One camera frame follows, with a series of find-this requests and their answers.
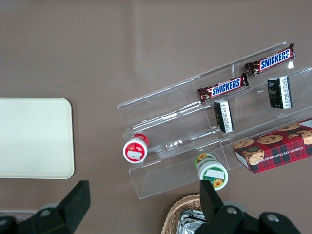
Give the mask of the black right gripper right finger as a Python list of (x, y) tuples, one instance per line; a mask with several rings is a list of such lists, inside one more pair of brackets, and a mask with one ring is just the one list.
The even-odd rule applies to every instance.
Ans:
[(300, 231), (284, 215), (261, 213), (254, 218), (234, 205), (224, 205), (212, 184), (200, 182), (200, 205), (206, 222), (196, 234), (299, 234)]

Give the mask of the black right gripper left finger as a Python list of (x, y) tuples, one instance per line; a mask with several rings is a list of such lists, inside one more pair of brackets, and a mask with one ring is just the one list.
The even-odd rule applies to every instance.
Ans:
[(54, 208), (36, 212), (27, 220), (17, 223), (13, 216), (0, 218), (2, 234), (73, 234), (91, 205), (88, 180), (81, 180)]

